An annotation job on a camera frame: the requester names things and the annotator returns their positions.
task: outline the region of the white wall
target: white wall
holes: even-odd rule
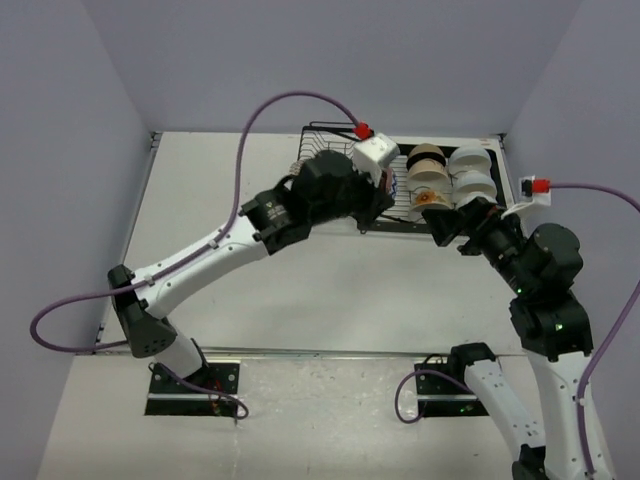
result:
[[[107,269],[122,253],[147,152],[147,129],[83,5],[0,2],[4,479],[35,478],[71,360],[32,343],[29,320],[61,296],[105,287]],[[87,343],[103,305],[52,315],[43,332]]]
[[[514,174],[598,182],[640,197],[640,3],[585,0],[507,137]],[[597,344],[640,276],[640,217],[603,194],[553,193],[545,220],[573,229],[585,268],[576,293]],[[619,478],[637,478],[640,306],[594,378],[594,394]]]
[[[580,0],[83,0],[156,130],[237,131],[292,88],[333,95],[405,135],[505,132]],[[342,119],[317,101],[258,129]]]

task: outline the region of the wire dish rack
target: wire dish rack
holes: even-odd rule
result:
[[[353,133],[353,125],[339,122],[311,122],[302,128],[300,134],[300,146],[298,148],[298,160],[308,160],[313,158],[322,150],[334,150],[351,158],[353,147],[359,139]],[[367,231],[392,232],[392,233],[416,233],[430,234],[429,225],[420,219],[412,221],[409,218],[411,208],[411,196],[407,189],[407,155],[417,144],[398,144],[400,155],[391,162],[396,181],[395,205],[384,212],[380,217],[368,227],[358,225],[360,233]],[[438,145],[442,149],[445,157],[449,156],[458,148],[449,145]],[[498,170],[496,152],[486,149],[491,157],[491,178],[496,183],[498,191],[496,199],[500,205],[505,205],[504,190]]]

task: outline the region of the cable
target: cable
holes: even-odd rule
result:
[[[427,358],[425,358],[421,364],[422,368],[427,368],[427,364],[429,363],[429,360],[431,360],[432,358],[436,358],[438,357],[438,359],[440,360],[438,363],[442,364],[444,363],[444,355],[441,355],[439,353],[431,353],[429,355],[427,355]]]
[[[265,101],[262,105],[260,105],[253,112],[251,117],[249,117],[249,120],[247,121],[247,123],[245,124],[244,128],[242,129],[242,133],[240,135],[240,140],[238,142],[238,150],[237,150],[237,154],[236,154],[236,168],[235,168],[235,180],[234,180],[234,190],[233,190],[233,206],[231,207],[231,213],[229,214],[229,219],[227,220],[227,223],[225,224],[225,226],[222,228],[222,230],[213,239],[214,243],[219,242],[222,238],[224,238],[224,236],[227,233],[229,233],[229,231],[233,227],[233,224],[234,224],[236,216],[237,216],[238,207],[240,205],[240,178],[241,178],[241,172],[242,172],[242,155],[244,153],[244,146],[245,146],[245,143],[247,141],[247,136],[249,135],[249,131],[251,130],[251,127],[255,123],[255,121],[258,118],[258,116],[268,106],[272,105],[273,103],[275,103],[275,102],[277,102],[279,100],[287,98],[287,97],[312,97],[312,98],[317,98],[319,100],[323,100],[323,101],[325,101],[327,103],[330,103],[330,104],[334,105],[339,110],[341,110],[349,118],[349,120],[351,122],[353,122],[354,125],[358,125],[360,123],[358,121],[358,119],[353,115],[353,113],[351,113],[351,111],[347,107],[345,107],[342,103],[340,103],[339,101],[334,100],[333,98],[328,97],[326,95],[323,95],[321,93],[309,92],[309,91],[305,91],[305,90],[294,90],[294,91],[290,91],[290,92],[281,93],[279,95],[271,97],[270,99]],[[173,265],[169,265],[165,269],[163,269],[160,272],[156,273],[152,277],[152,281],[158,281],[161,278],[163,278],[163,277],[175,272],[179,268],[184,267],[185,265],[187,265],[187,264],[191,263],[192,261],[196,260],[197,258],[199,258],[204,253],[208,252],[210,248],[211,248],[211,246],[209,244],[203,245],[202,247],[198,248],[197,250],[195,250],[190,255],[187,255],[186,257],[184,257],[182,260],[179,260],[178,262],[174,263]],[[100,345],[100,346],[64,347],[64,346],[61,346],[61,345],[56,345],[56,344],[53,344],[51,342],[48,342],[47,340],[42,338],[40,336],[40,334],[38,333],[38,325],[40,324],[42,319],[45,316],[47,316],[49,313],[51,313],[53,310],[56,310],[56,309],[58,309],[60,307],[63,307],[65,305],[69,305],[69,304],[77,303],[77,302],[83,302],[85,300],[94,300],[94,299],[98,299],[98,298],[112,297],[112,296],[115,296],[115,295],[120,295],[120,294],[123,294],[123,293],[131,292],[131,291],[136,290],[136,289],[138,289],[138,288],[140,288],[142,286],[145,286],[145,285],[147,285],[147,282],[143,280],[143,281],[140,281],[140,282],[137,282],[137,283],[134,283],[132,285],[129,285],[129,286],[126,286],[126,287],[122,287],[122,288],[117,288],[117,289],[113,289],[113,290],[106,290],[106,291],[102,291],[102,292],[87,293],[87,294],[82,294],[82,295],[75,295],[75,296],[72,296],[72,297],[63,298],[61,300],[58,300],[57,302],[54,302],[54,303],[52,303],[50,305],[47,305],[42,310],[40,310],[33,317],[33,319],[31,320],[31,324],[29,326],[29,333],[31,334],[31,338],[33,338],[33,340],[38,345],[40,345],[40,346],[42,346],[44,348],[47,348],[49,350],[53,350],[53,351],[56,351],[56,352],[66,352],[66,353],[88,353],[88,352],[95,352],[95,351],[98,351],[98,350],[105,350],[107,348],[113,348],[113,347],[119,347],[119,346],[122,346],[122,345],[126,345],[127,341],[123,340],[123,341],[120,341],[120,342],[107,343],[107,344]]]
[[[613,195],[615,197],[618,197],[624,200],[633,208],[635,208],[638,213],[640,213],[640,202],[638,202],[633,197],[627,195],[626,193],[616,190],[615,188],[609,188],[602,185],[594,185],[589,183],[552,183],[551,188],[594,190],[597,192],[608,193],[609,195]],[[613,339],[620,331],[622,324],[626,321],[627,317],[629,316],[629,312],[633,308],[633,305],[636,303],[639,296],[640,296],[640,281],[638,281],[638,283],[636,284],[636,287],[631,293],[629,300],[627,300],[627,303],[624,305],[624,308],[620,312],[618,319],[613,324],[613,327],[611,327],[611,330],[605,337],[604,341],[602,342],[600,347],[596,350],[596,352],[593,354],[593,356],[591,357],[591,360],[589,360],[587,367],[585,368],[584,372],[582,373],[582,376],[580,377],[580,382],[578,383],[578,395],[577,395],[578,401],[576,402],[577,409],[578,409],[578,434],[580,436],[580,446],[582,448],[582,454],[584,456],[585,463],[587,464],[587,470],[590,474],[593,474],[595,472],[595,469],[593,466],[593,459],[591,458],[591,451],[589,449],[589,439],[587,437],[587,426],[586,426],[584,406],[580,404],[580,400],[584,399],[584,394],[587,390],[587,384],[589,383],[589,379],[591,378],[593,371],[596,369],[596,366],[598,365],[603,355],[611,345],[611,342],[613,342]]]
[[[448,382],[453,383],[456,387],[464,390],[465,392],[473,393],[471,390],[469,390],[469,388],[465,384],[459,382],[453,377],[450,377],[446,373],[438,372],[437,370],[416,370],[415,372],[411,372],[410,374],[405,376],[402,380],[400,380],[400,384],[396,389],[396,395],[393,400],[393,408],[395,409],[396,417],[398,417],[398,420],[400,420],[402,423],[406,423],[407,425],[411,425],[412,423],[418,422],[423,416],[420,415],[419,413],[414,418],[405,418],[402,416],[402,414],[400,413],[400,392],[402,391],[402,387],[404,387],[405,383],[407,383],[413,377],[417,377],[419,375],[433,375],[435,377],[440,377],[445,379]]]
[[[239,398],[236,398],[233,395],[231,395],[229,393],[222,392],[220,390],[212,390],[212,389],[209,389],[209,388],[204,388],[204,387],[201,387],[199,385],[196,385],[195,383],[188,382],[188,381],[184,380],[183,378],[180,378],[175,372],[173,372],[166,365],[163,365],[162,363],[158,363],[158,365],[160,365],[160,367],[166,372],[166,374],[169,377],[171,377],[172,380],[174,380],[175,382],[179,383],[183,387],[186,387],[189,390],[193,390],[194,392],[205,393],[207,395],[216,395],[216,396],[218,396],[220,398],[225,398],[225,399],[235,403],[238,407],[242,408],[244,410],[244,414],[238,415],[238,412],[236,411],[236,414],[234,416],[236,421],[244,420],[245,418],[247,418],[249,416],[249,407],[247,407],[247,405],[242,400],[240,400]]]

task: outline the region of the metal base plate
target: metal base plate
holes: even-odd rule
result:
[[[170,379],[158,365],[151,370],[145,415],[188,417],[235,417],[237,405],[215,395],[196,393]],[[229,394],[238,393],[240,363],[209,363],[198,380],[204,388]]]
[[[436,370],[448,374],[446,363],[416,363],[414,370]],[[434,375],[416,377],[418,413],[422,417],[481,417],[488,416],[475,395],[459,389],[452,383]]]

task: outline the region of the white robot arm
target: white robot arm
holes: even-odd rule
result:
[[[132,354],[155,357],[181,379],[197,378],[206,367],[203,356],[195,342],[171,324],[169,314],[232,270],[305,240],[315,225],[347,216],[365,225],[373,222],[393,205],[387,167],[398,153],[398,146],[384,135],[356,144],[353,159],[323,151],[302,164],[296,176],[283,178],[244,204],[230,228],[226,225],[153,265],[135,271],[123,265],[112,269],[112,288],[145,281],[113,300]],[[588,316],[569,290],[582,267],[575,236],[547,224],[527,239],[513,216],[482,198],[455,211],[425,210],[423,216],[439,246],[464,233],[469,241],[459,247],[461,253],[485,255],[517,295],[510,306],[512,323],[535,372],[544,429],[509,387],[488,348],[461,345],[450,356],[451,375],[478,396],[505,438],[513,477],[611,480],[595,433],[590,389],[577,398],[578,379],[593,344]],[[224,230],[226,235],[218,239]],[[189,256],[197,258],[159,275]],[[576,402],[587,412],[595,470],[591,477],[580,449]]]
[[[108,274],[112,288],[142,283],[113,298],[133,356],[155,357],[183,379],[197,372],[203,367],[197,345],[171,324],[168,315],[232,270],[305,240],[315,225],[347,216],[365,225],[373,222],[393,206],[387,168],[398,153],[398,146],[382,134],[357,143],[352,159],[322,151],[304,162],[295,176],[284,177],[245,203],[231,225],[153,265],[135,271],[124,265],[113,268]]]

